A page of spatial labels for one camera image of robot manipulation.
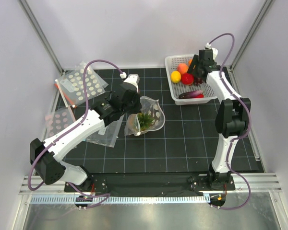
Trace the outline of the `toy purple eggplant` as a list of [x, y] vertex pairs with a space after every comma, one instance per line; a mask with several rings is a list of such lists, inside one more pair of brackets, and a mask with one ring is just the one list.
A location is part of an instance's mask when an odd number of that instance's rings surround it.
[[202, 90], [196, 90], [192, 92], [184, 92], [178, 96], [178, 99], [193, 99], [199, 94], [204, 94]]

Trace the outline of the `toy pineapple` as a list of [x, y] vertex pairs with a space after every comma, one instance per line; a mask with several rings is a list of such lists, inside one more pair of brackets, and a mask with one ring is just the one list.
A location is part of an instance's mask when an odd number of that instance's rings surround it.
[[137, 118], [140, 125], [140, 131], [146, 131], [154, 124], [154, 119], [148, 113], [138, 113]]

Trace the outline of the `clear white-dotted zip bag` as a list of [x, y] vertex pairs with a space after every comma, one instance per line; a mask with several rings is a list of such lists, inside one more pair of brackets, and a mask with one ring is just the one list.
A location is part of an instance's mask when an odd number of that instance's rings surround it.
[[147, 132], [158, 131], [165, 124], [165, 115], [159, 100], [147, 96], [140, 98], [141, 110], [137, 114], [131, 114], [127, 118], [124, 129], [125, 136], [140, 136]]

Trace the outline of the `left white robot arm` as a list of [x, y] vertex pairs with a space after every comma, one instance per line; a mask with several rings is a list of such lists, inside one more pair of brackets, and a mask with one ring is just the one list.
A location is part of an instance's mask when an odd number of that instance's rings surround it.
[[139, 87], [135, 76], [119, 84], [110, 99], [96, 102], [84, 116], [58, 134], [30, 144], [30, 162], [44, 184], [65, 181], [74, 184], [80, 191], [90, 190], [94, 182], [83, 166], [63, 162], [63, 158], [91, 134], [119, 120], [124, 114], [140, 112]]

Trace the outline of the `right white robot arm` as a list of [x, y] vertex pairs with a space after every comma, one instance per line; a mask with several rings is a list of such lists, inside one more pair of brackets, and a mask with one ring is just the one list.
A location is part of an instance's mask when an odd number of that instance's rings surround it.
[[213, 48], [199, 50], [193, 56], [188, 72], [207, 83], [220, 103], [215, 119], [218, 144], [206, 179], [209, 188], [219, 190], [230, 182], [235, 147], [249, 128], [251, 102], [242, 98], [230, 85], [215, 62], [215, 52]]

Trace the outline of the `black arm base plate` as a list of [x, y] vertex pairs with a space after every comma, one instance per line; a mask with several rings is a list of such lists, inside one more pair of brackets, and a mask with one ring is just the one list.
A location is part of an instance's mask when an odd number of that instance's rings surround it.
[[98, 194], [112, 196], [193, 196], [200, 192], [234, 191], [233, 177], [212, 181], [201, 172], [93, 173]]

